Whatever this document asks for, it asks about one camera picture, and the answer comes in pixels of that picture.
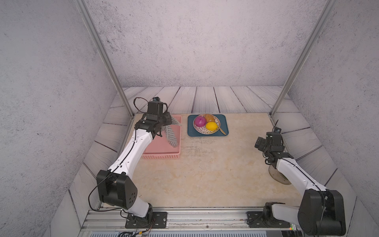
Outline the grey striped dishcloth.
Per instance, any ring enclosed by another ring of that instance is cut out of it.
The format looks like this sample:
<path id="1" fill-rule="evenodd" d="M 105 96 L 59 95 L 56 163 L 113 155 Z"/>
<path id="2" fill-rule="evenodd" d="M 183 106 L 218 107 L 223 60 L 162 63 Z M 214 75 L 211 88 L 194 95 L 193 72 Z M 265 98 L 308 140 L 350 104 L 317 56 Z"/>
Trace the grey striped dishcloth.
<path id="1" fill-rule="evenodd" d="M 172 125 L 182 126 L 181 123 L 176 118 L 174 118 L 173 116 L 171 116 L 171 120 L 172 120 Z M 163 126 L 162 131 L 165 132 L 165 137 L 166 137 L 168 143 L 172 147 L 176 148 L 178 146 L 178 141 L 177 141 L 177 138 L 175 136 L 175 132 L 171 128 L 171 125 Z"/>

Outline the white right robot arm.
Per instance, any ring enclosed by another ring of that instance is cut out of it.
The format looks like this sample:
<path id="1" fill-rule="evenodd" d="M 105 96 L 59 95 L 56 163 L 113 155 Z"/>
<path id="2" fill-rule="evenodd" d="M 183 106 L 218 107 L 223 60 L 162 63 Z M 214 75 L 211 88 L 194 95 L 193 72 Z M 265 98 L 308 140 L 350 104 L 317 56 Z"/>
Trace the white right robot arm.
<path id="1" fill-rule="evenodd" d="M 299 207 L 267 202 L 261 215 L 268 227 L 282 222 L 295 224 L 309 236 L 343 236 L 346 233 L 343 196 L 330 190 L 303 170 L 289 153 L 280 131 L 258 137 L 255 148 L 263 153 L 265 163 L 283 174 L 303 196 Z"/>

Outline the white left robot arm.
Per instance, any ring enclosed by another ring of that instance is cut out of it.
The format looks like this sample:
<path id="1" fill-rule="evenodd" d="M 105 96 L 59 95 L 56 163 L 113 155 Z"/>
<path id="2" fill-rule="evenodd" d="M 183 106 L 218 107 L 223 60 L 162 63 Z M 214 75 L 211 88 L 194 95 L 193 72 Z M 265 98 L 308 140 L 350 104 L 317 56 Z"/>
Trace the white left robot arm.
<path id="1" fill-rule="evenodd" d="M 146 148 L 156 135 L 161 136 L 164 126 L 172 124 L 171 114 L 144 114 L 135 124 L 132 137 L 117 160 L 96 176 L 101 202 L 120 207 L 139 218 L 149 218 L 150 204 L 138 197 L 138 189 L 132 181 L 135 168 Z"/>

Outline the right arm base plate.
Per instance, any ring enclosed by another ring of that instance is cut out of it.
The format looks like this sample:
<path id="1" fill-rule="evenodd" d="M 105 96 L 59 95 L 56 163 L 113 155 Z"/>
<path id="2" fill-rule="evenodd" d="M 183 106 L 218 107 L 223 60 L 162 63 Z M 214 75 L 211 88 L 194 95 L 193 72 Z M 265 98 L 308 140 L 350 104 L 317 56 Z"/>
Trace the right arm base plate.
<path id="1" fill-rule="evenodd" d="M 249 228 L 290 228 L 291 224 L 274 218 L 272 206 L 282 204 L 281 202 L 266 202 L 262 211 L 249 211 L 247 214 L 247 225 Z"/>

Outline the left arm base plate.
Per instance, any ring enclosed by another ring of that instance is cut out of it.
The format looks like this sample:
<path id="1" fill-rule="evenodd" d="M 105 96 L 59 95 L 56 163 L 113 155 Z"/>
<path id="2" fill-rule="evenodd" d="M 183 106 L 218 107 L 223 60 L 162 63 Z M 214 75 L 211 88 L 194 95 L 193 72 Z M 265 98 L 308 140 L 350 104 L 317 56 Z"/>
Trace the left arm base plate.
<path id="1" fill-rule="evenodd" d="M 146 217 L 137 217 L 128 214 L 126 217 L 126 229 L 165 229 L 167 224 L 167 212 L 150 211 Z"/>

